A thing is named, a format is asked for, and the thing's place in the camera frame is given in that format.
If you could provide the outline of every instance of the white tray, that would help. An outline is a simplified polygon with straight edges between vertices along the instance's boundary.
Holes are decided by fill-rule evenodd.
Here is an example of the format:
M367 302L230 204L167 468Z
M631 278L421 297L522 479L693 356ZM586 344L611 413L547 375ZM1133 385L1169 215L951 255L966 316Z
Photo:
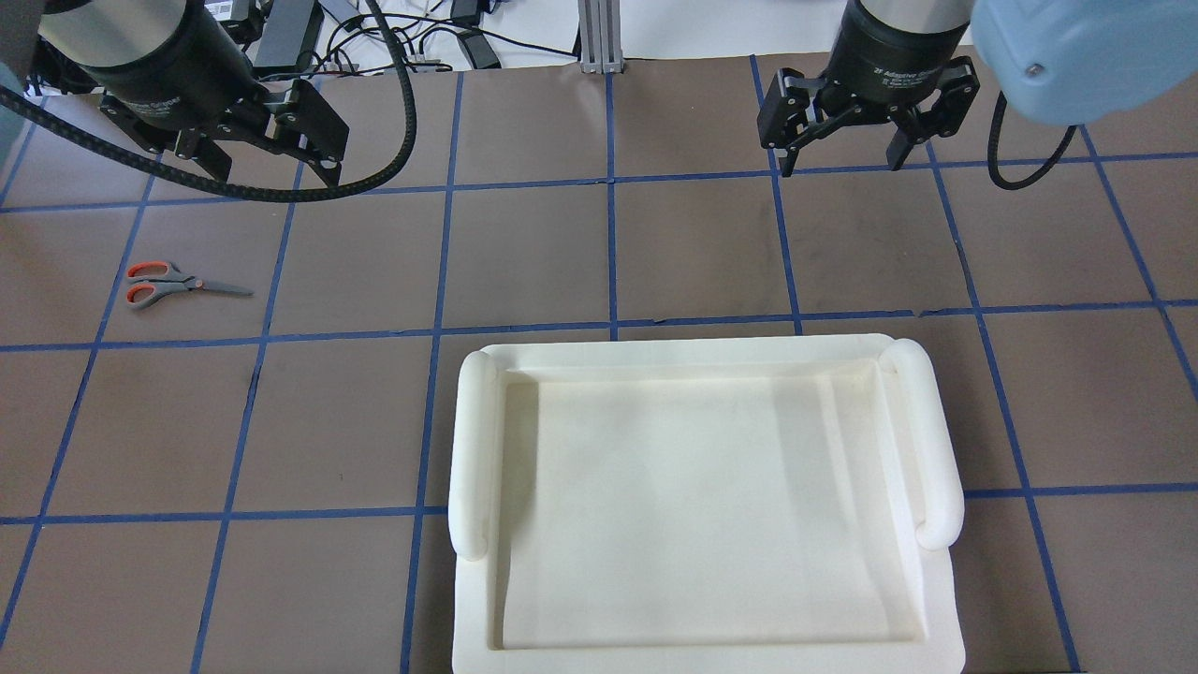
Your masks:
M956 674L964 511L883 334L496 346L462 365L458 674Z

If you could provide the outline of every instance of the blue tape line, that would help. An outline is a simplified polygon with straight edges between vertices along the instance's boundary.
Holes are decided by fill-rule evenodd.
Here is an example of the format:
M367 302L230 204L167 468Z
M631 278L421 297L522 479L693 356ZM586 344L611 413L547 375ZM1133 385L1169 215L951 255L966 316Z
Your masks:
M147 342L104 342L99 346L102 352L119 352L123 350L194 350L200 347L244 347L256 345L261 340L256 336L234 336L225 340L158 340Z
M766 177L769 170L732 170L716 172L676 172L668 175L616 175L612 180L619 182L678 182L686 180L726 180L733 177Z
M1166 306L1198 306L1198 299L1162 299ZM925 317L945 315L973 315L976 311L982 314L1011 314L1011 312L1058 312L1058 311L1091 311L1091 310L1119 310L1119 309L1151 309L1156 308L1156 302L1089 302L1076 304L1022 304L1022 305L994 305L994 306L948 306L940 309L866 309L849 311L809 311L800 312L801 320L854 320L869 317ZM761 315L732 315L732 316L690 316L671 318L627 318L619 320L621 327L642 327L652 324L719 324L726 322L776 322L780 320L792 320L787 314L761 314ZM259 345L261 342L323 342L332 340L391 340L405 339L405 336L431 336L435 332L441 335L447 334L507 334L521 332L553 332L567 329L603 329L610 327L611 321L577 321L577 322L532 322L514 324L476 324L468 327L442 327L435 330L429 327L411 329L367 329L349 332L308 332L271 334L264 340L262 336L230 336L222 340L159 340L145 342L102 342L99 351L121 350L198 350L208 347L244 347ZM8 345L0 346L0 354L5 353L36 353L36 352L86 352L95 345L90 342L67 342L61 345Z
M607 318L612 342L619 341L616 281L616 91L612 73L604 73L604 120L607 127Z
M1190 394L1194 400L1198 400L1198 376L1194 375L1190 358L1181 346L1181 339L1178 335L1176 327L1173 324L1173 317L1169 316L1164 302L1161 300L1161 293L1152 280L1152 274L1148 271L1148 262L1144 260L1144 254L1140 253L1139 244L1136 243L1136 236L1131 231L1131 225L1127 224L1127 217L1124 214L1123 206L1119 205L1119 198L1115 195L1114 187L1111 186L1107 170L1102 166L1102 159L1099 158L1099 150L1094 145L1094 139L1090 138L1090 130L1084 125L1079 130L1082 132L1082 138L1085 140L1085 147L1090 151L1090 157L1094 158L1094 168L1099 171L1099 180L1102 181L1102 189L1107 193L1107 199L1111 201L1111 210L1114 211L1115 219L1119 220L1119 229L1123 230L1124 238L1127 239L1127 248L1131 249L1132 257L1136 259L1139 275L1144 279L1144 286L1148 287L1148 293L1152 297L1152 303L1161 314L1161 320L1164 322L1164 330L1169 335L1169 342L1173 345L1173 352L1178 357L1178 364L1181 366L1181 372L1185 375L1186 382L1190 383Z
M139 522L220 522L225 517L236 522L261 522L273 520L349 520L369 517L412 517L420 515L446 515L446 506L383 506L341 508L311 510L247 510L232 511L228 516L218 512L128 512L111 515L47 515L38 520L30 517L0 517L0 527L37 524L132 524Z
M1087 130L1082 134L1082 138L1089 138L1090 133ZM1093 146L1091 142L1085 144L1088 147ZM1096 150L1090 152L1091 157L1096 157L1103 163L1112 162L1148 162L1155 159L1198 159L1198 152L1149 152L1145 154L1100 154Z
M789 322L794 316L785 312L760 315L713 315L706 317L631 317L619 321L621 327L659 327L664 324L728 324L740 322Z
M44 206L5 206L0 208L0 213L46 213L46 212L68 212L68 211L99 211L108 208L137 208L140 204L137 201L107 201L97 204L49 204Z
M1043 165L1047 157L1039 159L1000 159L998 165L1002 166L1040 166ZM1088 164L1093 159L1090 157L1061 157L1057 163L1060 164ZM986 168L988 162L986 159L973 159L962 162L937 162L937 166L943 169L958 169L958 168Z
M40 108L46 108L46 96L42 96L42 101L38 103ZM37 125L34 122L26 122L29 126L25 128L25 138L20 141L20 148L17 150L17 156L12 160L12 170L8 171L8 177L4 181L4 189L0 190L0 205L4 205L5 199L8 198L8 190L12 189L13 182L17 181L17 171L20 170L22 162L25 160L25 153L29 151L29 144L34 140L34 130Z
M932 164L932 176L936 180L936 189L944 207L944 218L952 236L952 243L957 248L957 257L961 260L961 271L966 278L966 289L969 292L969 304L974 308L974 316L978 322L978 332L981 335L982 350L986 353L986 363L990 366L990 376L994 383L994 393L998 396L998 407L1003 414L1003 425L1006 427L1006 438L1011 444L1011 457L1015 460L1015 469L1019 475L1019 486L1025 492L1030 490L1031 482L1028 479L1028 469L1023 463L1023 449L1019 445L1018 435L1015 431L1015 419L1011 417L1010 402L1006 397L1006 389L1003 385L1003 377L998 370L998 358L994 356L994 346L990 340L990 329L986 326L986 316L981 311L981 302L978 299L978 286L974 283L973 272L969 269L969 259L966 255L964 243L961 241L961 231L957 229L957 220L952 213L952 204L949 200L949 192L944 184L944 176L936 159L936 148L932 142L926 144L927 158ZM1077 649L1073 645L1073 634L1069 627L1069 618L1065 615L1065 603L1057 585L1057 572L1052 565L1052 557L1048 553L1048 544L1045 540L1043 528L1040 524L1040 511L1036 508L1035 497L1030 493L1024 496L1028 508L1028 520L1031 523L1031 533L1036 539L1036 549L1040 553L1040 564L1043 567L1045 581L1048 585L1048 595L1052 599L1053 612L1057 615L1057 627L1060 630L1061 645L1069 658L1070 669L1078 672Z
M216 194L211 196L190 196L182 199L155 199L151 200L147 206L194 206L198 204L229 204L231 201L240 201L235 196L217 196Z
M595 329L605 328L607 321L582 321L582 322L533 322L525 324L484 324L480 327L443 327L438 334L506 334L509 332L557 332L562 329Z
M271 334L266 341L276 342L328 342L332 340L388 340L395 336L431 336L432 329L365 329L361 332L317 332L311 334Z
M803 320L855 320L861 317L915 317L910 309L876 311L817 311L803 314Z
M1022 499L1028 496L1025 490L966 490L966 500L979 499Z
M303 164L296 166L291 182L292 189L298 189L303 180ZM249 437L249 425L254 415L254 402L258 399L258 384L266 363L267 336L271 333L271 321L274 316L274 300L279 293L279 279L283 277L283 262L288 254L288 241L291 237L291 224L295 220L296 204L288 204L288 214L283 220L283 232L279 237L279 251L274 257L274 273L271 277L271 291L266 298L266 310L262 314L262 330L259 335L258 356L254 358L254 374L249 378L246 391L246 407L241 415L241 429L237 432L237 447L229 470L229 487L225 491L224 511L220 518L220 530L217 533L216 551L212 554L212 569L208 572L208 584L204 591L204 608L200 612L200 625L195 632L195 648L192 650L192 674L199 674L200 661L204 658L204 644L208 637L208 623L212 618L212 603L216 600L217 583L220 578L220 566L224 561L224 548L229 540L229 522L232 520L232 506L237 497L237 481L241 478L241 464L246 456L246 442Z
M926 170L932 168L931 164L903 164L903 170ZM794 169L794 175L819 175L828 172L888 172L890 166L885 164L869 164L869 165L857 165L857 166L811 166L811 168L797 168Z
M966 499L1023 499L1043 497L1101 497L1118 494L1179 494L1198 492L1198 482L1160 482L1132 485L1073 485L1008 490L966 490Z
M1156 485L1085 485L1077 487L1034 487L1036 497L1095 497L1106 494L1176 494L1198 492L1198 482L1161 482Z
M424 187L375 187L374 189L367 192L369 195L375 194L418 194L420 192L444 192L444 184L429 184Z
M471 184L454 184L455 192L478 192L482 189L524 189L526 187L577 187L581 184L599 184L605 182L601 177L580 177L567 180L526 180L521 182L478 182Z
M432 445L432 412L437 397L437 366L441 359L441 324L444 321L446 279L449 275L449 241L453 226L454 178L458 172L458 139L461 133L461 101L465 78L458 73L449 135L449 169L446 175L444 219L441 224L441 265L437 269L437 303L432 317L432 348L429 353L429 382L424 395L424 429L420 433L420 468L416 481L416 516L412 518L412 549L407 561L407 597L404 605L404 633L399 644L399 670L409 672L412 632L416 629L417 577L420 572L420 542L424 534L424 499L429 482L429 454Z
M272 520L347 520L357 517L411 517L420 512L423 511L416 506L261 510L230 512L229 520L237 522L262 522Z
M1150 309L1152 302L1079 302L1076 304L1023 304L1008 306L980 306L984 314L1004 312L1053 312L1053 311L1096 311L1112 309Z
M16 172L16 166L13 166L13 172ZM83 400L87 393L87 383L91 381L91 374L96 368L96 358L99 356L99 345L104 340L104 330L108 329L108 320L113 315L113 305L116 303L116 297L121 291L121 277L123 275L125 267L129 263L129 255L133 253L133 241L138 236L138 230L141 229L141 218L145 214L145 204L150 198L150 189L152 187L153 176L150 176L146 178L146 186L141 192L141 202L138 207L137 214L133 217L133 224L129 226L129 233L125 238L125 248L121 250L121 260L116 265L116 273L113 275L113 283L108 289L108 299L104 303L104 312L101 315L99 326L96 328L96 339L91 344L91 352L87 356L87 365L84 368L83 377L79 381L79 389L75 391L74 402L71 403L71 414L67 415L67 424L62 431L62 439L59 442L58 453L54 455L54 464L50 468L50 476L46 484L46 491L42 492L42 503L37 511L37 523L34 524L34 529L29 536L29 542L25 545L25 554L22 557L20 567L17 570L17 578L13 582L12 593L8 595L8 603L5 607L4 619L0 621L0 646L4 646L4 642L8 636L8 627L12 625L12 617L17 611L17 602L20 600L20 590L25 584L25 577L29 573L29 565L34 559L34 549L37 547L37 540L41 536L41 521L46 518L50 510L50 500L54 498L54 488L58 486L59 475L62 473L62 463L67 457L67 448L71 445L71 438L74 435L75 423L79 420L79 409L83 407Z
M766 93L761 85L761 69L757 66L757 55L749 55L749 68L752 72L752 86L757 93L757 104L766 102ZM799 290L794 280L794 263L791 259L791 237L786 230L786 210L782 207L781 171L778 168L778 158L774 152L766 151L769 159L769 182L774 190L774 215L778 219L778 239L782 247L782 273L786 277L786 293L791 302L791 316L794 321L794 333L803 334L803 315L799 309Z
M1117 162L1143 162L1143 160L1156 160L1156 159L1193 159L1198 158L1198 152L1157 152L1146 154L1109 154L1099 157L1105 163L1117 163ZM999 162L1002 165L1034 165L1041 163L1042 159L1003 159ZM1090 157L1063 157L1060 163L1063 164L1078 164L1078 163L1090 163L1094 159ZM981 168L985 166L985 160L962 160L962 162L943 162L939 164L942 170L944 169L958 169L958 168ZM903 165L904 170L926 170L931 169L932 165L928 163L907 163ZM843 166L810 166L795 169L795 175L818 175L818 174L837 174L837 172L876 172L876 171L888 171L890 166L884 164L867 164L867 165L843 165ZM719 178L732 178L732 177L764 177L769 175L768 170L742 170L742 171L716 171L716 172L694 172L694 174L668 174L668 175L628 175L628 176L615 176L612 178L607 177L582 177L582 178L565 178L565 180L533 180L533 181L516 181L516 182L480 182L471 184L458 184L455 189L458 190L479 190L479 189L518 189L522 187L561 187L561 186L577 186L577 184L598 184L607 182L609 180L615 180L617 183L621 182L668 182L668 181L684 181L684 180L719 180ZM367 194L407 194L418 192L443 192L444 186L441 184L428 184L428 186L413 186L413 187L376 187ZM186 206L193 204L212 204L212 202L224 202L224 201L236 201L237 199L230 196L198 196L192 199L156 199L146 204L149 207L157 206ZM139 204L137 201L113 201L113 202L93 202L93 204L52 204L42 206L7 206L0 207L0 213L22 213L22 212L49 212L49 211L79 211L79 210L95 210L95 208L127 208L135 207Z
M8 345L0 347L0 354L23 354L30 352L86 352L91 350L86 342L67 342L63 345Z

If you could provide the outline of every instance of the black cable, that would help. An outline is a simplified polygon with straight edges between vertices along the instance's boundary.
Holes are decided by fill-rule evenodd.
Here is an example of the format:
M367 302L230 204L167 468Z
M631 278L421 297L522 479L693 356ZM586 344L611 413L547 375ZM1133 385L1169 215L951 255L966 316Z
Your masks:
M994 116L990 121L990 142L986 145L986 168L990 169L990 178L994 184L1002 187L1003 189L1023 189L1029 184L1034 184L1037 180L1043 177L1052 170L1052 166L1057 165L1060 157L1069 148L1069 144L1073 140L1073 132L1077 130L1076 126L1071 126L1065 129L1065 136L1061 138L1060 145L1057 145L1057 151L1045 160L1043 165L1036 169L1035 172L1024 177L1023 180L1010 181L1003 177L998 170L998 138L1003 133L1003 116L1006 114L1006 95L1002 91L998 92L998 101L994 102Z
M432 18L432 12L436 12L437 10L440 10L441 5L444 5L444 4L446 4L446 0L437 0L436 5L429 7L428 10L424 11L424 18L425 19ZM422 23L424 23L424 19L420 19L420 20L417 20L417 22L412 22L412 23L410 23L410 24L407 24L405 26L400 26L400 28L403 28L404 30L412 30L413 28L420 25Z
M428 30L425 30L424 32L420 34L420 44L419 44L420 54L428 54L428 51L424 50L425 41L429 38L430 35L434 35L434 34L437 34L437 32L448 32L449 35L453 35L458 40L461 40L461 36L458 35L456 30L454 30L454 29L452 29L452 28L449 28L447 25L435 25L435 26L432 26L432 28L430 28L430 29L428 29Z
M367 6L370 7L370 13L375 18L375 22L386 26L387 19L383 17L382 10L379 8L377 0L365 1ZM394 34L389 30L385 30L383 40L387 43L387 50L391 53L391 57L394 62L404 63L403 48L399 45L399 40L395 38ZM399 151L395 153L395 157L374 175L338 187L321 187L315 189L268 189L265 187L250 187L247 184L231 184L202 177L195 175L194 172L180 170L167 164L161 164L155 159L114 145L103 138L87 133L77 126L47 113L25 99L23 95L17 93L6 86L0 86L0 104L32 121L34 123L46 127L46 129L50 133L66 138L85 150L91 150L97 154L120 162L129 168L149 172L170 182L177 182L184 187L208 192L211 194L219 194L222 196L232 196L252 201L325 201L328 199L339 199L341 196L361 194L362 192L374 189L375 187L383 184L394 177L400 169L404 168L404 164L407 163L409 157L412 156L412 147L416 145L416 99L412 97L412 83L407 77L407 68L395 68L395 74L399 77L400 92L404 98L404 122L406 125L404 141L400 145Z
M370 37L371 40L374 40L376 42L382 42L382 38L376 36L376 35L381 35L382 34L382 30L379 26L362 28L359 25L359 28L357 28L353 31L351 31L349 35L346 35L335 45L333 44L333 40L337 37L337 34L340 32L340 30L343 28L345 28L346 25L350 25L350 24L352 24L355 22L358 22L361 24L361 22L363 19L364 19L364 17L350 17L349 19L345 19L344 22L337 24L337 26L333 28L333 31L328 34L328 40L325 42L325 55L321 56L321 57L319 57L319 60L311 66L311 69L319 71L321 67L323 67L328 62L329 59L335 59L335 54L338 51L340 51L341 54L344 54L345 57L346 57L346 60L350 60L349 53L345 51L345 45L349 44L350 42L357 40L358 37L367 36L367 37ZM409 53L413 53L415 54L416 47L413 45L413 41L412 41L412 38L406 32L404 32L404 29L399 28L399 26L395 26L395 28L392 28L391 30L392 30L392 32L399 32L400 35L404 36L404 40L400 40L400 45L404 45L404 55L406 56Z
M317 54L315 49L304 49L303 51L296 54L296 62L300 62L300 60L303 59L304 54L311 54L313 59L316 59L317 61L320 60L320 54Z
M285 79L298 79L298 78L313 78L317 74L337 75L337 77L350 77L355 74L361 74L362 71L303 71L303 72L278 72L258 78L260 83L267 81L283 81Z
M394 19L419 19L419 18L422 18L422 17L418 17L416 14L403 14L403 13L395 13L395 12L388 12L388 13L386 13L383 16L387 17L387 18L394 18ZM431 24L437 24L437 25L458 25L458 24L453 23L450 19L435 19L432 17L424 17L423 20L428 22L428 23L431 23ZM531 42L521 42L521 41L515 40L513 37L508 37L506 35L500 35L497 32L492 32L490 30L485 30L485 29L477 28L477 26L472 28L471 30L477 30L478 32L482 32L483 35L486 35L489 37L494 37L496 40L500 40L502 42L507 42L509 44L515 44L516 47L525 47L527 49L537 49L537 50L540 50L540 51L547 51L550 54L558 54L561 56L569 56L571 59L576 59L576 56L573 53L564 51L562 49L555 49L552 47L545 47L544 44L533 44Z

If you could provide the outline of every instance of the robotic arm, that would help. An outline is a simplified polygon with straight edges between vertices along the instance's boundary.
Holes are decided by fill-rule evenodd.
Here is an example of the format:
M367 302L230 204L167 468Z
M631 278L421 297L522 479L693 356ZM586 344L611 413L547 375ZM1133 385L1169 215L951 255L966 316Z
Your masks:
M757 116L762 147L791 175L810 142L846 126L894 122L887 163L898 170L915 145L955 134L973 103L973 62L952 57L970 20L1003 86L999 104L1010 98L1042 123L1079 125L1135 108L1198 69L1192 0L849 0L823 73L782 68L770 83Z
M379 187L403 169L415 147L416 102L404 48L391 30L380 32L399 66L404 141L375 174L338 184L349 127L305 80L294 80L284 92L259 84L246 56L202 0L44 0L44 5L40 32L104 86L101 109L109 119L144 150L193 159L212 177L129 152L0 87L4 107L127 166L224 196L319 201ZM386 26L379 1L365 0L365 5L377 25ZM0 18L7 11L6 5ZM296 157L326 187L268 189L228 183L231 160L217 140L241 140Z
M851 0L821 77L782 68L766 93L757 132L782 175L794 171L799 150L846 126L894 122L891 170L932 135L955 134L979 89L973 61L952 59L970 8L972 0Z

